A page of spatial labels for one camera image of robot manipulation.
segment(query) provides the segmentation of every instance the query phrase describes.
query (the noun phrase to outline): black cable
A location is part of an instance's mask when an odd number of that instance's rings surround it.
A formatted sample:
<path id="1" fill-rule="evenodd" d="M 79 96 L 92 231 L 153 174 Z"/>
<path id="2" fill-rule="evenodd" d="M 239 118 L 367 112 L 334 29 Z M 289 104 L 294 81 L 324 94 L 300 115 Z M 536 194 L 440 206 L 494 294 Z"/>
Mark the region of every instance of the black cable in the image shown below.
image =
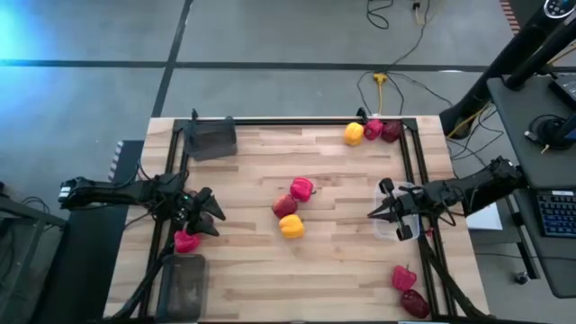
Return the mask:
<path id="1" fill-rule="evenodd" d="M 144 171 L 144 167 L 142 167 L 142 161 L 141 160 L 138 160 L 138 168 L 147 180 L 152 180 L 152 178 L 148 176 L 146 171 Z"/>
<path id="2" fill-rule="evenodd" d="M 20 202 L 21 204 L 27 206 L 31 203 L 39 203 L 42 206 L 42 211 L 45 213 L 50 213 L 50 207 L 39 197 L 37 196 L 28 196 Z"/>
<path id="3" fill-rule="evenodd" d="M 484 118 L 482 118 L 482 115 L 484 114 L 484 112 L 481 112 L 481 114 L 478 116 L 478 124 L 477 124 L 476 126 L 474 126 L 474 128 L 472 128 L 472 131 L 471 131 L 470 135 L 468 136 L 468 139 L 466 139 L 466 142 L 465 142 L 464 145 L 463 145 L 463 150 L 460 151 L 460 152 L 458 152 L 458 153 L 456 153 L 455 155 L 451 156 L 451 157 L 450 157 L 451 160 L 457 161 L 457 160 L 464 159 L 464 158 L 468 158 L 468 157 L 471 157 L 471 156 L 476 156 L 476 158 L 478 158 L 478 159 L 480 160 L 480 158 L 477 156 L 477 154 L 478 154 L 480 151 L 482 151 L 483 149 L 486 149 L 491 143 L 493 143 L 495 140 L 499 139 L 499 138 L 504 134 L 504 131 L 502 131 L 502 130 L 493 130 L 493 129 L 491 129 L 491 128 L 486 127 L 486 126 L 483 124 L 483 122 L 486 122 L 486 121 L 487 121 L 491 116 L 493 116 L 495 113 L 496 113 L 496 110 L 492 111 L 490 114 L 488 114 L 488 115 L 486 115 Z M 470 143 L 470 140 L 472 139 L 472 137 L 473 137 L 474 133 L 476 132 L 476 130 L 477 130 L 479 127 L 481 127 L 481 126 L 482 126 L 485 130 L 497 132 L 499 135 L 496 136 L 496 138 L 494 138 L 494 139 L 492 139 L 491 141 L 489 141 L 489 142 L 488 142 L 487 144 L 485 144 L 483 147 L 481 147 L 481 148 L 479 148 L 479 149 L 476 149 L 475 151 L 471 151 L 471 153 L 470 153 L 469 155 L 466 155 L 466 156 L 463 156 L 463 157 L 459 157 L 459 156 L 461 156 L 466 150 L 470 150 L 470 149 L 468 148 L 468 144 Z"/>
<path id="4" fill-rule="evenodd" d="M 536 136 L 536 139 L 533 139 L 533 141 L 535 141 L 536 143 L 541 144 L 541 145 L 546 145 L 546 147 L 549 149 L 559 149 L 559 150 L 569 149 L 572 146 L 571 143 L 568 143 L 568 144 L 546 143 L 540 138 L 538 131 L 534 129 L 534 126 L 535 126 L 537 121 L 539 121 L 543 118 L 548 118 L 548 121 L 552 121 L 552 122 L 558 122 L 558 123 L 565 123 L 566 122 L 565 118 L 557 116 L 555 114 L 551 114 L 551 113 L 542 114 L 542 115 L 537 116 L 528 125 L 528 130 L 530 132 L 532 132 L 533 134 L 535 134 L 535 136 Z"/>
<path id="5" fill-rule="evenodd" d="M 443 222 L 445 222 L 446 224 L 455 227 L 456 226 L 456 220 L 454 219 L 453 213 L 450 211 L 450 209 L 448 208 L 448 205 L 446 204 L 446 201 L 443 197 L 444 191 L 440 192 L 440 199 L 442 199 L 442 205 L 444 206 L 444 210 L 448 213 L 448 217 L 450 217 L 450 221 L 448 221 L 447 219 L 445 219 L 444 217 L 438 215 L 438 218 L 440 220 L 442 220 Z"/>
<path id="6" fill-rule="evenodd" d="M 478 186 L 480 185 L 480 183 L 478 183 L 474 189 L 472 189 L 472 198 L 470 199 L 470 204 L 468 204 L 468 212 L 472 211 L 472 204 L 474 203 L 474 198 L 476 197 L 476 192 L 478 191 Z"/>
<path id="7" fill-rule="evenodd" d="M 486 120 L 487 120 L 488 118 L 490 118 L 495 112 L 496 112 L 496 111 L 494 111 L 494 112 L 492 112 L 490 115 L 486 116 L 486 118 L 484 118 L 484 120 L 481 120 L 481 119 L 479 118 L 479 119 L 478 119 L 478 125 L 481 126 L 482 128 L 484 128 L 484 129 L 487 130 L 487 131 L 496 132 L 496 133 L 498 133 L 498 135 L 497 135 L 494 139 L 492 139 L 491 141 L 489 141 L 488 143 L 484 144 L 484 146 L 482 146 L 481 148 L 478 148 L 478 149 L 476 149 L 475 151 L 473 151 L 471 154 L 468 154 L 468 155 L 463 156 L 463 157 L 453 158 L 453 159 L 452 159 L 453 161 L 457 161 L 457 160 L 460 160 L 460 159 L 468 158 L 468 157 L 472 156 L 473 154 L 474 154 L 474 155 L 478 154 L 478 152 L 482 151 L 483 149 L 486 149 L 490 144 L 492 144 L 494 141 L 496 141 L 497 139 L 499 139 L 500 137 L 502 137 L 502 135 L 504 135 L 504 131 L 502 131 L 502 130 L 494 130 L 494 129 L 491 129 L 491 128 L 489 128 L 489 127 L 486 127 L 484 124 L 482 124 L 483 122 L 486 122 Z"/>
<path id="8" fill-rule="evenodd" d="M 136 176 L 138 175 L 138 163 L 136 164 L 136 168 L 134 169 L 134 172 L 132 173 L 131 176 L 128 177 L 128 179 L 126 179 L 125 182 L 123 182 L 122 184 L 116 184 L 114 186 L 114 189 L 122 189 L 128 185 L 130 185 L 132 182 L 134 182 L 134 179 L 136 178 Z"/>
<path id="9" fill-rule="evenodd" d="M 474 253 L 476 256 L 494 256 L 494 257 L 512 257 L 512 258 L 523 258 L 522 256 L 512 256 L 503 253 Z M 530 258 L 543 258 L 548 260 L 562 260 L 562 261 L 575 261 L 576 258 L 562 257 L 562 256 L 529 256 Z"/>
<path id="10" fill-rule="evenodd" d="M 368 110 L 368 112 L 370 112 L 370 108 L 368 107 L 368 104 L 366 103 L 365 97 L 364 97 L 364 92 L 362 91 L 362 88 L 360 87 L 360 83 L 362 82 L 362 79 L 365 77 L 365 75 L 367 75 L 368 73 L 384 73 L 387 74 L 388 71 L 394 67 L 396 64 L 402 62 L 405 58 L 407 58 L 410 54 L 412 54 L 412 52 L 414 50 L 416 50 L 418 48 L 418 46 L 420 45 L 420 43 L 422 42 L 422 38 L 424 38 L 424 30 L 426 29 L 426 26 L 428 25 L 428 12 L 430 11 L 430 1 L 427 1 L 427 5 L 426 5 L 426 11 L 424 12 L 424 24 L 422 24 L 422 28 L 420 28 L 420 35 L 418 36 L 418 40 L 416 41 L 416 44 L 409 50 L 407 51 L 404 55 L 400 56 L 399 58 L 397 58 L 396 60 L 394 60 L 386 69 L 384 70 L 380 70 L 380 71 L 365 71 L 359 78 L 358 81 L 356 81 L 356 89 L 358 89 L 358 93 L 360 93 L 360 97 L 362 98 L 362 103 L 364 104 L 364 107 L 366 107 L 366 109 Z M 400 94 L 400 97 L 402 98 L 402 104 L 400 105 L 400 114 L 403 108 L 403 99 L 404 99 L 404 95 L 401 93 L 400 88 L 398 87 L 398 85 L 396 85 L 395 82 L 393 82 L 394 85 L 396 86 L 396 89 L 398 90 L 398 93 Z"/>
<path id="11" fill-rule="evenodd" d="M 417 81 L 417 80 L 415 80 L 415 79 L 413 79 L 413 78 L 411 78 L 411 77 L 409 77 L 409 76 L 407 76 L 407 75 L 405 75 L 405 74 L 403 74 L 403 73 L 399 73 L 399 72 L 389 72 L 388 74 L 395 75 L 395 76 L 400 76 L 400 77 L 404 77 L 404 78 L 408 79 L 411 83 L 413 83 L 413 84 L 415 84 L 415 85 L 417 85 L 417 86 L 423 87 L 423 88 L 424 88 L 426 91 L 428 91 L 431 95 L 433 95 L 433 96 L 435 96 L 436 98 L 438 98 L 438 99 L 446 102 L 450 107 L 454 106 L 450 100 L 448 100 L 448 99 L 444 98 L 442 95 L 434 92 L 432 89 L 430 89 L 429 87 L 427 87 L 425 84 L 423 84 L 423 83 L 421 83 L 421 82 L 419 82 L 419 81 Z"/>
<path id="12" fill-rule="evenodd" d="M 151 214 L 151 211 L 148 211 L 148 212 L 146 212 L 145 214 L 140 215 L 140 216 L 138 216 L 137 218 L 135 218 L 135 219 L 127 222 L 126 225 L 124 225 L 124 230 L 126 230 L 131 224 L 133 224 L 133 223 L 135 223 L 135 222 L 143 219 L 143 218 L 146 217 L 146 216 L 149 216 L 150 214 Z"/>
<path id="13" fill-rule="evenodd" d="M 478 121 L 480 121 L 480 119 L 482 118 L 482 115 L 484 114 L 483 111 L 480 113 L 480 115 L 478 116 Z M 474 135 L 474 133 L 476 132 L 476 130 L 478 130 L 478 128 L 480 127 L 480 123 L 476 124 L 476 126 L 474 126 L 470 132 L 470 135 L 468 136 L 468 138 L 466 139 L 466 142 L 464 143 L 464 149 L 461 150 L 460 152 L 454 154 L 453 156 L 450 157 L 450 159 L 454 159 L 457 158 L 458 156 L 461 156 L 467 149 L 468 149 L 468 144 L 470 143 L 470 140 L 472 139 L 472 136 Z"/>
<path id="14" fill-rule="evenodd" d="M 454 191 L 457 190 L 462 195 L 462 198 L 464 198 L 464 201 L 466 202 L 466 204 L 470 205 L 470 202 L 468 201 L 468 196 L 466 196 L 466 194 L 464 193 L 464 191 L 462 189 L 460 189 L 456 186 L 455 187 L 447 186 L 446 188 L 448 190 L 454 190 Z"/>
<path id="15" fill-rule="evenodd" d="M 385 5 L 381 5 L 375 8 L 370 8 L 370 4 L 372 3 L 377 3 L 377 2 L 386 2 L 388 4 Z M 384 18 L 384 16 L 382 16 L 379 12 L 383 9 L 386 8 L 390 8 L 391 6 L 394 5 L 394 0 L 368 0 L 366 2 L 366 19 L 368 20 L 368 22 L 370 22 L 372 24 L 372 26 L 381 29 L 381 30 L 387 30 L 390 28 L 390 23 L 388 22 L 388 19 Z M 376 22 L 373 21 L 373 18 L 377 18 L 380 21 L 383 22 L 383 24 L 378 24 Z"/>
<path id="16" fill-rule="evenodd" d="M 402 110 L 404 110 L 404 94 L 402 94 L 402 91 L 400 90 L 400 87 L 396 84 L 396 81 L 394 81 L 394 79 L 392 79 L 392 77 L 390 75 L 386 75 L 386 76 L 388 76 L 388 78 L 390 79 L 392 84 L 396 87 L 396 91 L 398 91 L 398 95 L 400 95 L 400 112 L 398 113 L 398 115 L 402 116 Z"/>
<path id="17" fill-rule="evenodd" d="M 472 155 L 473 155 L 474 157 L 476 157 L 476 159 L 478 159 L 478 161 L 479 161 L 483 166 L 485 166 L 485 167 L 487 166 L 486 162 L 484 162 L 484 160 L 482 160 L 482 159 L 478 156 L 478 154 L 476 154 L 476 153 L 475 153 L 474 151 L 472 151 L 471 149 L 469 149 L 469 148 L 465 147 L 464 145 L 458 143 L 457 141 L 451 140 L 451 139 L 449 139 L 449 138 L 446 138 L 446 140 L 449 141 L 449 142 L 451 142 L 451 143 L 453 143 L 453 144 L 455 144 L 455 145 L 457 145 L 457 146 L 459 146 L 459 147 L 461 147 L 461 148 L 463 148 L 463 150 L 469 151 L 470 153 L 472 153 Z"/>

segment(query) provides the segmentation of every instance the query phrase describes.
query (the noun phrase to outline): butcher block tabletop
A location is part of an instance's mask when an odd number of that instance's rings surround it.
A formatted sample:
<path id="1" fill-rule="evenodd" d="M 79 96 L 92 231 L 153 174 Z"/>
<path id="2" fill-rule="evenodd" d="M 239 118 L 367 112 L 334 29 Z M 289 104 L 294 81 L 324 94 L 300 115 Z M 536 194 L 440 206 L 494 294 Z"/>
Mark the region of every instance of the butcher block tabletop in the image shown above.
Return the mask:
<path id="1" fill-rule="evenodd" d="M 415 118 L 430 181 L 454 177 L 440 120 Z M 141 157 L 149 175 L 164 173 L 173 123 L 172 118 L 150 121 Z M 413 289 L 426 298 L 418 244 L 375 237 L 366 217 L 374 209 L 374 188 L 382 178 L 406 181 L 399 142 L 364 139 L 349 147 L 342 140 L 342 125 L 237 126 L 236 131 L 236 156 L 190 159 L 187 167 L 186 190 L 209 186 L 227 216 L 215 221 L 220 236 L 202 235 L 193 252 L 208 264 L 200 320 L 414 320 L 400 306 L 401 294 L 391 278 L 395 266 L 408 266 L 418 275 Z M 410 138 L 408 143 L 418 185 Z M 182 145 L 176 150 L 175 172 Z M 304 237 L 286 239 L 271 206 L 289 193 L 296 176 L 309 178 L 316 193 L 299 203 Z M 131 207 L 127 221 L 145 212 Z M 488 312 L 466 221 L 456 222 L 456 227 L 440 222 L 448 269 L 476 307 Z M 124 304 L 144 276 L 153 228 L 147 217 L 124 231 L 106 315 Z M 160 277 L 152 290 L 152 314 Z M 440 310 L 446 313 L 435 279 Z"/>

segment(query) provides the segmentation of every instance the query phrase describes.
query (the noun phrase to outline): gray floor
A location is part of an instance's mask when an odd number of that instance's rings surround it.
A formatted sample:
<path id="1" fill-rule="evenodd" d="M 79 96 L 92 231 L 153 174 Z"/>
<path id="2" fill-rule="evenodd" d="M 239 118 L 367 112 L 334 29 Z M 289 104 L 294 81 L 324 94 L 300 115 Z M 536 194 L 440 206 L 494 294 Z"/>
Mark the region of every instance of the gray floor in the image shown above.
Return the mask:
<path id="1" fill-rule="evenodd" d="M 511 39 L 498 0 L 432 0 L 435 15 L 412 65 L 490 64 Z M 167 59 L 184 0 L 4 1 L 0 3 L 0 59 Z M 382 13 L 391 28 L 365 19 L 365 2 L 351 0 L 196 0 L 188 16 L 179 60 L 391 63 L 416 41 L 410 2 Z M 19 195 L 38 195 L 59 211 L 59 183 L 74 176 L 105 179 L 116 142 L 141 140 L 162 68 L 0 67 L 0 179 Z M 453 103 L 479 74 L 404 72 Z M 177 69 L 162 116 L 349 115 L 362 105 L 361 71 Z M 447 103 L 403 76 L 403 114 L 438 114 Z M 361 83 L 377 111 L 370 76 Z M 383 114 L 397 114 L 400 96 L 389 82 Z M 498 115 L 487 121 L 501 129 Z M 494 134 L 478 130 L 471 149 Z M 454 153 L 460 148 L 451 145 Z M 480 153 L 515 160 L 506 137 Z M 465 176 L 480 168 L 473 157 L 455 161 Z M 475 246 L 516 254 L 514 247 Z M 573 322 L 574 300 L 555 299 L 545 280 L 519 286 L 509 274 L 515 259 L 478 256 L 493 314 L 513 320 Z"/>

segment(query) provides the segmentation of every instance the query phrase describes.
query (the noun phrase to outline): dark red pepper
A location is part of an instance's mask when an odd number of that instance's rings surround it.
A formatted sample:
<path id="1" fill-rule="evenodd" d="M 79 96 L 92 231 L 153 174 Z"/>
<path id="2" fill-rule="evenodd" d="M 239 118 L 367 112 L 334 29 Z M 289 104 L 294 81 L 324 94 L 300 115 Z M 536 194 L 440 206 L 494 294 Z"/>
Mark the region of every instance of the dark red pepper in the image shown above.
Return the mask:
<path id="1" fill-rule="evenodd" d="M 424 300 L 424 297 L 417 291 L 411 289 L 402 294 L 400 305 L 410 315 L 419 319 L 425 319 L 430 313 L 430 307 L 426 300 Z"/>
<path id="2" fill-rule="evenodd" d="M 400 132 L 402 131 L 402 123 L 400 121 L 388 121 L 384 124 L 382 128 L 382 139 L 393 143 L 400 137 Z"/>
<path id="3" fill-rule="evenodd" d="M 177 230 L 174 233 L 174 246 L 178 253 L 189 253 L 200 245 L 198 234 L 188 235 L 185 230 Z"/>
<path id="4" fill-rule="evenodd" d="M 313 189 L 314 184 L 310 180 L 304 177 L 297 177 L 290 185 L 290 194 L 297 201 L 307 202 L 312 195 Z"/>
<path id="5" fill-rule="evenodd" d="M 406 292 L 412 288 L 416 280 L 416 274 L 402 265 L 396 265 L 394 267 L 394 272 L 392 273 L 392 286 L 399 291 Z"/>
<path id="6" fill-rule="evenodd" d="M 290 194 L 283 194 L 272 205 L 272 211 L 281 219 L 284 216 L 294 214 L 298 211 L 298 203 Z"/>
<path id="7" fill-rule="evenodd" d="M 384 124 L 379 120 L 371 120 L 364 126 L 364 136 L 369 140 L 376 140 L 382 133 Z"/>

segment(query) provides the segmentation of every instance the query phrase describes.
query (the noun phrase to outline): wire bundle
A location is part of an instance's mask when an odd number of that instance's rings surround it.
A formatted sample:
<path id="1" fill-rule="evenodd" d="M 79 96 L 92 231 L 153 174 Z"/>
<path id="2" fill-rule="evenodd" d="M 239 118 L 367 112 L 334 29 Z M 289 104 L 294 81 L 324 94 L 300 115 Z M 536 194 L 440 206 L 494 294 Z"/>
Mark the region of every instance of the wire bundle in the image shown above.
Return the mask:
<path id="1" fill-rule="evenodd" d="M 391 2 L 387 5 L 381 6 L 381 7 L 377 7 L 374 9 L 370 9 L 370 3 L 374 2 L 375 0 L 368 0 L 367 2 L 367 6 L 366 6 L 366 18 L 368 19 L 368 21 L 374 25 L 375 27 L 379 28 L 379 29 L 388 29 L 390 27 L 390 25 L 388 24 L 388 20 L 386 20 L 383 16 L 381 16 L 378 13 L 374 13 L 375 11 L 378 10 L 382 10 L 388 7 L 391 7 L 393 5 L 393 0 L 391 0 Z M 372 114 L 372 111 L 370 110 L 370 107 L 368 106 L 368 103 L 365 100 L 364 97 L 364 92 L 362 91 L 362 88 L 360 87 L 360 83 L 362 82 L 362 79 L 369 73 L 383 73 L 385 74 L 390 81 L 394 84 L 394 87 L 396 88 L 396 91 L 398 91 L 398 94 L 400 95 L 400 111 L 399 111 L 399 115 L 402 115 L 402 111 L 404 109 L 404 94 L 402 93 L 402 91 L 400 90 L 400 88 L 398 87 L 398 84 L 396 84 L 396 82 L 394 81 L 393 78 L 391 78 L 390 75 L 396 74 L 399 76 L 404 76 L 407 79 L 411 80 L 412 83 L 415 83 L 417 85 L 420 86 L 424 86 L 425 89 L 427 89 L 429 92 L 431 92 L 432 94 L 434 94 L 437 97 L 442 98 L 441 96 L 437 95 L 436 93 L 432 92 L 429 88 L 427 88 L 425 85 L 421 84 L 420 82 L 409 78 L 406 75 L 403 75 L 401 73 L 389 73 L 390 69 L 392 67 L 394 67 L 395 65 L 397 65 L 398 63 L 402 62 L 405 58 L 407 58 L 410 54 L 412 54 L 412 52 L 414 52 L 418 46 L 420 45 L 420 43 L 422 42 L 422 38 L 424 37 L 424 30 L 426 29 L 426 26 L 428 24 L 428 12 L 430 10 L 430 1 L 427 1 L 427 6 L 426 6 L 426 11 L 424 13 L 424 23 L 422 23 L 421 28 L 420 28 L 420 35 L 418 36 L 418 40 L 416 41 L 416 44 L 409 50 L 407 51 L 405 54 L 403 54 L 402 56 L 400 56 L 399 58 L 397 58 L 396 60 L 394 60 L 385 70 L 381 70 L 381 71 L 366 71 L 364 72 L 360 78 L 358 78 L 358 81 L 356 81 L 356 89 L 358 89 L 358 93 L 360 94 L 360 98 L 362 99 L 362 103 L 364 104 L 364 107 L 366 107 L 366 109 L 368 110 L 368 112 L 370 114 Z M 374 17 L 378 17 L 380 20 L 383 20 L 385 22 L 385 25 L 378 25 L 376 23 L 374 23 L 373 19 Z"/>
<path id="2" fill-rule="evenodd" d="M 492 144 L 494 141 L 496 141 L 497 139 L 499 139 L 502 135 L 504 135 L 504 131 L 502 130 L 494 130 L 490 127 L 487 127 L 486 125 L 484 125 L 483 123 L 486 122 L 491 116 L 493 116 L 496 113 L 496 109 L 494 109 L 492 112 L 488 113 L 486 116 L 484 116 L 482 118 L 482 116 L 484 115 L 484 113 L 486 113 L 491 107 L 494 107 L 493 105 L 487 106 L 486 108 L 482 109 L 479 111 L 478 114 L 478 124 L 476 124 L 476 126 L 474 126 L 474 128 L 472 128 L 472 131 L 470 132 L 470 136 L 468 136 L 468 138 L 466 139 L 466 142 L 464 143 L 464 145 L 452 140 L 452 139 L 446 139 L 447 141 L 454 143 L 460 147 L 462 147 L 463 149 L 452 155 L 452 152 L 450 153 L 450 159 L 452 159 L 453 161 L 457 161 L 457 160 L 461 160 L 461 159 L 465 159 L 465 158 L 469 158 L 469 157 L 476 157 L 476 159 L 478 159 L 478 161 L 480 161 L 480 163 L 486 167 L 486 162 L 484 162 L 479 156 L 478 153 L 480 151 L 482 151 L 483 149 L 486 149 L 490 144 Z M 476 130 L 482 127 L 484 128 L 486 131 L 491 131 L 491 132 L 495 132 L 498 135 L 496 135 L 496 137 L 494 137 L 493 139 L 491 139 L 488 143 L 484 144 L 481 148 L 476 149 L 475 151 L 472 151 L 468 148 L 468 145 L 470 144 L 470 140 L 472 139 L 474 133 L 476 132 Z M 470 153 L 467 155 L 462 156 L 462 154 L 465 151 L 469 151 Z"/>

